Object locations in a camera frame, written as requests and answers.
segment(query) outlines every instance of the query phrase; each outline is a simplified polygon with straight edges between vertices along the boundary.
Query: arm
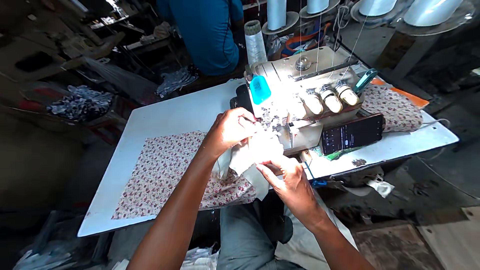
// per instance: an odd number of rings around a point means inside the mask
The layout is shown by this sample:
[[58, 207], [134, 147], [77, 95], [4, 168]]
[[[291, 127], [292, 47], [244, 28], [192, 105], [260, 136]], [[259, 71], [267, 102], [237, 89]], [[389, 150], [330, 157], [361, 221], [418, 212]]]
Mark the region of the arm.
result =
[[255, 121], [255, 117], [244, 108], [228, 110], [217, 116], [127, 269], [180, 268], [214, 163], [228, 148], [254, 133], [254, 125], [244, 117]]
[[238, 31], [243, 29], [243, 5], [241, 0], [228, 0], [231, 1], [230, 16], [232, 21], [232, 31]]
[[[278, 179], [264, 164], [278, 167], [283, 180]], [[373, 266], [345, 239], [327, 213], [318, 205], [307, 175], [296, 159], [285, 156], [257, 164], [257, 169], [272, 185], [292, 214], [315, 236], [330, 269], [373, 270]]]

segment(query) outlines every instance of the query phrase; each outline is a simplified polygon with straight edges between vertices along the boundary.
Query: phone screen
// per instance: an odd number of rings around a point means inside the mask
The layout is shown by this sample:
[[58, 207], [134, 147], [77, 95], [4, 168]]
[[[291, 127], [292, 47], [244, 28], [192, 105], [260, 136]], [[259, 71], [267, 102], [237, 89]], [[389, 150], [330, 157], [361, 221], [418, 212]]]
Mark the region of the phone screen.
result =
[[322, 131], [322, 153], [369, 145], [382, 139], [383, 115], [376, 114]]

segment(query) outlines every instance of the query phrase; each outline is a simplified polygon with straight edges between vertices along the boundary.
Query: sewing machine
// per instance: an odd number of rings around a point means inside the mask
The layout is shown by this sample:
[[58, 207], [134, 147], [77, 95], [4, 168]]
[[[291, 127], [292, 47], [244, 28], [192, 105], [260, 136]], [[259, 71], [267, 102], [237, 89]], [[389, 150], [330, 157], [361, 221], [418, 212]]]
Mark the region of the sewing machine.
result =
[[[284, 154], [319, 145], [322, 129], [355, 119], [364, 101], [354, 92], [359, 81], [345, 59], [329, 47], [319, 47], [277, 61], [246, 67], [246, 86], [237, 89], [230, 106], [245, 107], [276, 132]], [[271, 92], [261, 103], [252, 86], [262, 76]]]

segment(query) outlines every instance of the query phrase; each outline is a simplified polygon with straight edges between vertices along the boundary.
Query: patterned fabric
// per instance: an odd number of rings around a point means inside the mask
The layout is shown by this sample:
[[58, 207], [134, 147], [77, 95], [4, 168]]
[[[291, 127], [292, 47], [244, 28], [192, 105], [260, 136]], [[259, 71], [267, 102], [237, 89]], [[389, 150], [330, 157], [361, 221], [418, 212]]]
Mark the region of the patterned fabric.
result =
[[[157, 215], [195, 156], [206, 133], [195, 131], [145, 140], [132, 177], [112, 219]], [[228, 172], [226, 180], [211, 177], [199, 210], [255, 200], [254, 187], [243, 176]]]
[[365, 87], [365, 101], [362, 108], [370, 113], [381, 113], [385, 117], [384, 132], [413, 132], [420, 128], [423, 117], [405, 96], [383, 86]]

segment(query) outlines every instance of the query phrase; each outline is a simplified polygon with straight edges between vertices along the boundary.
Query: person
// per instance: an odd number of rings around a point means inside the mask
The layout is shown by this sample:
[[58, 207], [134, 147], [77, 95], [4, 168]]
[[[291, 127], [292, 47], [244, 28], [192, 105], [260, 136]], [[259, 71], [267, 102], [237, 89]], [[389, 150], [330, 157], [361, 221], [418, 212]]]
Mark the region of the person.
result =
[[[234, 71], [239, 62], [236, 43], [245, 40], [240, 0], [157, 0], [157, 7], [167, 22], [178, 26], [193, 63], [203, 74]], [[230, 22], [237, 33], [232, 34]]]
[[[215, 161], [228, 148], [254, 134], [254, 121], [255, 117], [244, 108], [228, 110], [217, 116], [187, 171], [135, 251], [128, 270], [180, 268]], [[282, 171], [283, 180], [274, 175], [266, 166], [268, 164]], [[318, 205], [306, 174], [295, 159], [280, 155], [258, 162], [256, 166], [291, 213], [313, 233], [330, 269], [373, 269]], [[260, 230], [237, 234], [237, 240], [232, 239], [232, 234], [241, 227], [255, 222], [245, 209], [228, 206], [220, 210], [221, 241], [217, 268], [301, 269], [294, 263], [276, 260], [271, 243], [265, 240], [266, 235]]]

